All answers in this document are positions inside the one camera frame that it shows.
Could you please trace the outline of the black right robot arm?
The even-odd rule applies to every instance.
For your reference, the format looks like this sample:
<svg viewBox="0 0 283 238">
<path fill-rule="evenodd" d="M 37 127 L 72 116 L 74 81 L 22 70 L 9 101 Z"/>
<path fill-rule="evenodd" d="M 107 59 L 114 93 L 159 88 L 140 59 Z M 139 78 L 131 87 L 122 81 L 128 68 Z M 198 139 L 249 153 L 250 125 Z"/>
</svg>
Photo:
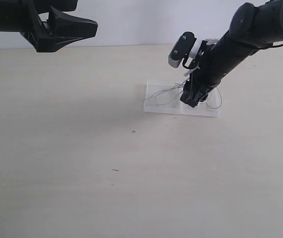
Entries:
<svg viewBox="0 0 283 238">
<path fill-rule="evenodd" d="M 261 6 L 244 3 L 234 14 L 228 31 L 207 46 L 195 62 L 181 102 L 196 107 L 221 80 L 247 57 L 283 41 L 283 0 L 270 0 Z"/>
</svg>

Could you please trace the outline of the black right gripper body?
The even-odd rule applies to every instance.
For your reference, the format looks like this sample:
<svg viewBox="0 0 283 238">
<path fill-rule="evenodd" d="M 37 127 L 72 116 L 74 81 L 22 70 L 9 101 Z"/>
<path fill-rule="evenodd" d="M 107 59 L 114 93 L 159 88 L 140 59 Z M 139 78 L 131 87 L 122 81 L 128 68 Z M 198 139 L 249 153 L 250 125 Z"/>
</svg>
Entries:
<svg viewBox="0 0 283 238">
<path fill-rule="evenodd" d="M 233 42 L 201 42 L 191 54 L 195 58 L 184 94 L 208 94 L 233 70 Z"/>
</svg>

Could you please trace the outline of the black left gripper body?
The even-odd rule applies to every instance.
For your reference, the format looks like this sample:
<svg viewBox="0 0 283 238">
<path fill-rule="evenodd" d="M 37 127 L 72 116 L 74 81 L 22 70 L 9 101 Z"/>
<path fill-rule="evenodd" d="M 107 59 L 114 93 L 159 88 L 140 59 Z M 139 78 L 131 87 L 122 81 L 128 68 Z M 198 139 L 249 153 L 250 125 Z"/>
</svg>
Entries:
<svg viewBox="0 0 283 238">
<path fill-rule="evenodd" d="M 19 33 L 38 53 L 56 52 L 49 25 L 39 15 L 33 0 L 0 0 L 0 32 Z"/>
</svg>

